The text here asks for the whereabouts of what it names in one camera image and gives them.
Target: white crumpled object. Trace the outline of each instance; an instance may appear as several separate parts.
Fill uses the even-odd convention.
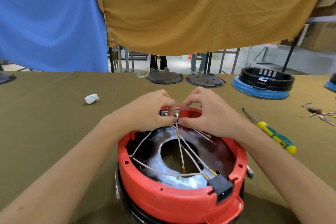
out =
[[[99,99],[97,94],[92,94],[89,95],[85,98],[86,103],[88,103],[89,105],[92,104],[94,101],[97,101]]]

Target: red plastic housing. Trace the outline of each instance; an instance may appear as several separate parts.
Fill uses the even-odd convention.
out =
[[[180,113],[180,117],[196,118],[201,114],[198,109],[188,108]],[[143,211],[159,220],[181,224],[225,224],[240,214],[244,205],[239,192],[246,173],[247,154],[233,139],[222,138],[236,158],[233,172],[229,175],[234,190],[229,198],[217,204],[217,196],[212,193],[211,186],[194,190],[172,188],[149,179],[137,170],[125,148],[129,140],[134,140],[134,134],[135,131],[129,133],[119,142],[119,169],[127,194]]]

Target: yellow curtain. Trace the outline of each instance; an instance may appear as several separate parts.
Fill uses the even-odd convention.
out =
[[[292,38],[317,0],[98,0],[108,45],[165,56]]]

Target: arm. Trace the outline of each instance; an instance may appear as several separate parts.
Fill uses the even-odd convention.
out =
[[[169,116],[159,116],[162,106]],[[166,91],[146,94],[100,123],[72,150],[38,178],[0,213],[0,224],[67,223],[98,169],[127,133],[175,122],[175,101]]]
[[[183,102],[181,110],[191,103],[202,105],[202,116],[181,118],[181,125],[236,140],[250,153],[302,224],[336,223],[334,189],[211,90],[197,88]]]

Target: yellow and green screwdriver handle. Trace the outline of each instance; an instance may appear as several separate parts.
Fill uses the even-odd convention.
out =
[[[258,122],[252,115],[250,115],[244,108],[242,108],[243,112],[253,120],[259,128],[263,130],[268,136],[270,136],[274,141],[276,141],[282,148],[288,151],[290,154],[296,153],[296,146],[293,144],[288,137],[285,137],[282,134],[276,132],[273,128],[268,126],[266,122],[260,121]]]

